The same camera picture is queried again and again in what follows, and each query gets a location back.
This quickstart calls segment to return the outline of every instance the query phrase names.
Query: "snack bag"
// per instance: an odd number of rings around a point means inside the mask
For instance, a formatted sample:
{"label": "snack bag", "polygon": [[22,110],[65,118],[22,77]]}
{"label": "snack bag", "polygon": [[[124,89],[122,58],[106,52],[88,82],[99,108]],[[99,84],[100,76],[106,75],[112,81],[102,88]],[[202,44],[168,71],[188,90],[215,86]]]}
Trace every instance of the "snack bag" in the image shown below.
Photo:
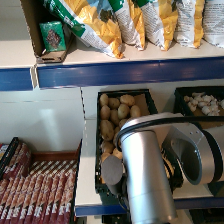
{"label": "snack bag", "polygon": [[204,3],[204,0],[177,0],[178,22],[174,39],[182,46],[200,47],[204,35],[202,28]]}
{"label": "snack bag", "polygon": [[108,0],[40,1],[84,43],[111,57],[123,57],[120,29]]}
{"label": "snack bag", "polygon": [[137,3],[143,13],[147,39],[167,51],[173,40],[178,17],[171,0],[137,0]]}
{"label": "snack bag", "polygon": [[217,47],[224,48],[224,1],[205,0],[203,19],[204,39]]}
{"label": "snack bag", "polygon": [[109,0],[117,17],[122,40],[135,45],[138,50],[145,47],[145,27],[141,9],[134,0]]}

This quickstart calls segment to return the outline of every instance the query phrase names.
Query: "white snack bag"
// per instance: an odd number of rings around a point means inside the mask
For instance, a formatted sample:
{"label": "white snack bag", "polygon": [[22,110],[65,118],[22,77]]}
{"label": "white snack bag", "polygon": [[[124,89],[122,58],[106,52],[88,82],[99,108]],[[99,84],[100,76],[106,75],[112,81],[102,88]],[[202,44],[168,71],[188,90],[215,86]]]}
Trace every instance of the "white snack bag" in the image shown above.
{"label": "white snack bag", "polygon": [[133,0],[109,0],[117,17],[122,40],[135,45],[138,50],[145,48],[145,27],[141,9]]}
{"label": "white snack bag", "polygon": [[171,0],[137,0],[145,22],[146,37],[161,50],[167,51],[177,24],[177,10]]}
{"label": "white snack bag", "polygon": [[205,0],[203,29],[204,39],[208,43],[224,48],[223,0]]}
{"label": "white snack bag", "polygon": [[178,21],[174,33],[177,43],[199,48],[203,37],[202,12],[204,0],[177,0]]}

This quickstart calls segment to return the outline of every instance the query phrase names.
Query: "shelf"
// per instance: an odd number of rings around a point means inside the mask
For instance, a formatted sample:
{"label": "shelf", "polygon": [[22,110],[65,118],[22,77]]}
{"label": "shelf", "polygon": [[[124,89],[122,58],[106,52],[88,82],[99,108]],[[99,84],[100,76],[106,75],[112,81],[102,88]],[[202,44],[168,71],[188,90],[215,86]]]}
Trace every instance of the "shelf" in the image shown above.
{"label": "shelf", "polygon": [[167,52],[147,44],[145,51],[125,45],[118,60],[73,43],[63,63],[38,65],[40,88],[84,87],[220,79],[224,77],[224,49],[202,41],[200,49],[173,43]]}
{"label": "shelf", "polygon": [[32,90],[35,57],[25,21],[1,19],[0,30],[0,91]]}
{"label": "shelf", "polygon": [[[118,204],[103,204],[95,192],[96,119],[86,120],[79,162],[75,199],[76,216],[121,214]],[[174,191],[176,209],[224,207],[223,198],[214,198],[207,185],[193,186],[184,180],[184,185]]]}

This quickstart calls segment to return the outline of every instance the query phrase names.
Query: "metal cylinder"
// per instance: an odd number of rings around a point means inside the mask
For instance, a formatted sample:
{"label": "metal cylinder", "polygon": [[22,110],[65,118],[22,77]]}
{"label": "metal cylinder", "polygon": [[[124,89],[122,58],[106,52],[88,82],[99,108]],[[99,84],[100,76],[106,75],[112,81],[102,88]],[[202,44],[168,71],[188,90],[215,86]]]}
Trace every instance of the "metal cylinder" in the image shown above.
{"label": "metal cylinder", "polygon": [[132,223],[166,223],[177,217],[156,134],[121,138]]}

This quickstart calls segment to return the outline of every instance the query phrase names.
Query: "potato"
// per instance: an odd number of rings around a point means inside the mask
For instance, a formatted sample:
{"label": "potato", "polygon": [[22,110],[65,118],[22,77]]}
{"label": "potato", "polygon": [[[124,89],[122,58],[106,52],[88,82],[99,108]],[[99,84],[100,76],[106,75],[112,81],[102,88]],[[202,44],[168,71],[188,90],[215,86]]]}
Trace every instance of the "potato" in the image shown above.
{"label": "potato", "polygon": [[126,104],[121,104],[118,108],[118,118],[120,120],[125,119],[129,114],[129,107]]}
{"label": "potato", "polygon": [[111,123],[111,125],[112,125],[112,127],[113,127],[113,129],[114,129],[114,127],[115,127],[114,123],[113,123],[113,122],[111,122],[111,121],[109,121],[109,122]]}
{"label": "potato", "polygon": [[114,128],[110,121],[101,120],[100,133],[105,141],[111,141],[114,137]]}
{"label": "potato", "polygon": [[111,142],[103,141],[101,144],[102,152],[112,153],[114,149],[114,145]]}
{"label": "potato", "polygon": [[122,159],[123,158],[122,152],[118,151],[117,148],[114,149],[113,155],[116,156],[118,159]]}
{"label": "potato", "polygon": [[121,129],[120,129],[119,127],[116,127],[116,128],[114,129],[114,134],[118,133],[120,130],[121,130]]}
{"label": "potato", "polygon": [[133,118],[141,117],[141,111],[140,111],[140,108],[139,108],[137,105],[132,106],[132,107],[131,107],[131,110],[130,110],[130,115],[131,115],[131,117],[133,117]]}
{"label": "potato", "polygon": [[117,109],[120,106],[120,101],[116,98],[109,98],[108,106],[111,110]]}
{"label": "potato", "polygon": [[110,120],[112,121],[113,124],[115,124],[116,126],[119,125],[119,118],[118,118],[118,111],[117,110],[111,110],[110,111]]}
{"label": "potato", "polygon": [[119,128],[121,129],[124,124],[127,122],[128,119],[122,119],[120,122],[119,122]]}
{"label": "potato", "polygon": [[110,156],[110,155],[111,155],[111,154],[108,153],[108,152],[103,153],[103,154],[101,155],[101,163],[103,163],[103,161],[104,161],[108,156]]}
{"label": "potato", "polygon": [[110,118],[110,108],[107,105],[104,105],[100,110],[100,119],[108,120]]}
{"label": "potato", "polygon": [[100,106],[104,105],[108,105],[108,96],[105,93],[100,96]]}
{"label": "potato", "polygon": [[129,107],[135,105],[135,98],[131,95],[123,95],[120,98],[121,103],[127,104]]}
{"label": "potato", "polygon": [[[115,147],[116,147],[116,138],[117,138],[117,134],[118,134],[118,132],[114,135],[114,139],[113,139],[113,143],[114,143]],[[121,147],[121,140],[120,140],[120,139],[119,139],[119,141],[118,141],[118,145]]]}

